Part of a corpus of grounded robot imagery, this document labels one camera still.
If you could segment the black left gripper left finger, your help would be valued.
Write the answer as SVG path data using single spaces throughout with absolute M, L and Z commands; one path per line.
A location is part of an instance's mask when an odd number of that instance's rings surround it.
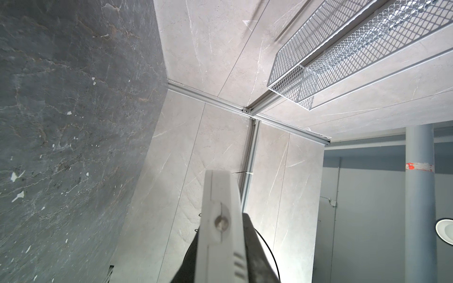
M 171 283 L 194 283 L 197 263 L 198 231 Z

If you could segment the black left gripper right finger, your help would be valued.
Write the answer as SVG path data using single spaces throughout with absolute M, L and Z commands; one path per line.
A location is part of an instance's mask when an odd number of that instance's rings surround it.
M 247 213 L 243 213 L 245 250 L 250 283 L 279 283 L 260 243 L 260 237 Z

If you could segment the white remote control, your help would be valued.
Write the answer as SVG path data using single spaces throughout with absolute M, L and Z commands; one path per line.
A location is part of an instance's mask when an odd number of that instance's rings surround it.
M 205 172 L 194 281 L 249 282 L 239 188 L 229 171 Z

